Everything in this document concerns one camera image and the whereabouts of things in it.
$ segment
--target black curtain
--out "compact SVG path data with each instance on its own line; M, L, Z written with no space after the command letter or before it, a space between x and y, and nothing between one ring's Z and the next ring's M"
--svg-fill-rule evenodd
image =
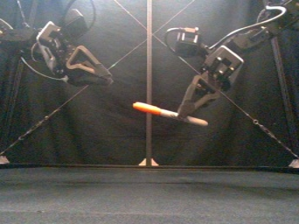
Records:
M21 2L28 15L31 2ZM47 21L56 24L61 21L65 5L67 1L40 1L35 28ZM137 165L145 158L145 114L132 109L132 103L145 102L147 1L97 0L95 5L96 23L77 43L109 68L115 83L111 87L89 86L79 94L5 153L13 163ZM81 11L89 23L89 3L79 0L72 7ZM179 108L196 74L193 68L199 70L203 62L201 58L191 58L187 65L172 55L160 41L167 29L197 26L203 42L211 46L227 33L253 24L261 9L259 1L153 1L153 105L173 111ZM248 53L244 61L227 95L289 145L269 42ZM49 72L43 63L37 67ZM5 62L1 68L4 76L12 68L5 67ZM3 83L3 89L8 89L9 85ZM45 79L28 68L23 70L5 147L79 91L80 87ZM159 165L289 164L291 155L224 97L192 116L207 120L209 126L203 128L153 117L152 149Z

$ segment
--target metal rod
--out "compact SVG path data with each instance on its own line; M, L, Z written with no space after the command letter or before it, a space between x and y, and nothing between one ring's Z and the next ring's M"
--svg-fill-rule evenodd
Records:
M147 73L145 102L152 104L152 0L147 0ZM145 166L152 166L152 115L145 114Z

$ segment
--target tripod base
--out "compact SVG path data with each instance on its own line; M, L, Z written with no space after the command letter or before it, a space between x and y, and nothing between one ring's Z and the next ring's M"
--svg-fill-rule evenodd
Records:
M288 167L299 168L299 159L295 159Z
M9 164L9 161L5 156L0 156L0 165Z

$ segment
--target black fabric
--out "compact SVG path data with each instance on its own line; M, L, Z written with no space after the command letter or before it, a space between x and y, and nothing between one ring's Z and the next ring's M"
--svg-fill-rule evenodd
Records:
M111 87L91 86L83 91L45 125L5 153L11 162L137 165L145 158L145 114L132 109L133 102L145 102L145 1L100 0L95 4L97 21L77 43L109 68L115 82ZM59 23L65 5L64 1L41 1L33 26L40 28L49 20ZM79 0L73 8L91 22L89 3ZM256 1L153 1L153 105L175 111L196 74L156 38L164 39L169 28L199 26L203 42L209 46L227 33L253 24L261 9L263 4ZM200 68L203 59L187 61ZM227 94L288 144L269 43L249 53L244 61ZM44 79L25 68L19 91L9 143L80 91L80 87ZM153 117L153 160L160 165L289 164L289 154L223 97L192 116L205 119L209 126L203 128Z
M3 223L297 223L295 174L0 169Z

